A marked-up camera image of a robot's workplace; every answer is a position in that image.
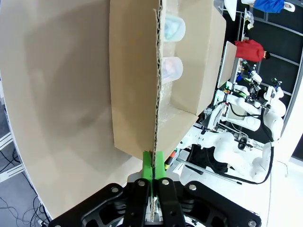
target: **red shirt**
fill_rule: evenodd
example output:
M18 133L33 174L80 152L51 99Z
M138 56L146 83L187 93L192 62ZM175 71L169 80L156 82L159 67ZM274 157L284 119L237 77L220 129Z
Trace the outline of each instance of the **red shirt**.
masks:
M236 58L258 62L264 57L264 49L254 40L235 41L237 46Z

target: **person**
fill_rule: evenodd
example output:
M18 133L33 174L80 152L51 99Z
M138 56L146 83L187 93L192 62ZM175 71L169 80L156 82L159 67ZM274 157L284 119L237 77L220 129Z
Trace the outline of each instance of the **person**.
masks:
M259 9L266 13L280 13L282 9L294 12L294 4L284 0L241 0L243 4Z
M235 41L235 45L237 46L236 58L243 58L253 62L259 62L263 58L270 58L270 53L264 51L262 45L254 40Z

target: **translucent container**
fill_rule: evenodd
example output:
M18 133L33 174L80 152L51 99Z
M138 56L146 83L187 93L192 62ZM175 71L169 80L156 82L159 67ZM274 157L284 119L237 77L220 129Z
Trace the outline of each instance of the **translucent container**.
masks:
M178 57L162 58L161 80L162 84L179 79L183 73L183 64Z
M185 35L185 22L182 18L173 15L165 16L164 41L178 42Z

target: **person in blue shirt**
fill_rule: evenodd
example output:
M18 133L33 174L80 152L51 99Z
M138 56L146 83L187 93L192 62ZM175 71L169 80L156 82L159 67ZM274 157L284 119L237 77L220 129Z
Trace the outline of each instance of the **person in blue shirt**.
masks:
M290 12L295 10L294 4L284 0L241 0L241 2L266 13L280 13L282 9Z

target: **bolt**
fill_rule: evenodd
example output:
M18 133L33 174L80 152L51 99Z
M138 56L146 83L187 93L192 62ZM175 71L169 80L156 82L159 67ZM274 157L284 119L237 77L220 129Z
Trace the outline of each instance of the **bolt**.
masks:
M162 184L163 184L163 185L169 185L169 181L168 181L168 180L163 180L163 181L162 181Z
M256 227L257 223L254 220L251 220L251 221L248 222L248 226L249 227Z
M189 189L192 190L192 191L195 191L195 190L197 190L197 187L195 185L191 184L189 186Z
M117 193L119 191L119 189L117 189L117 188L112 188L112 192L113 193Z
M138 185L139 185L139 186L144 186L144 185L145 185L145 182L144 182L144 181L139 181L139 182L138 182Z

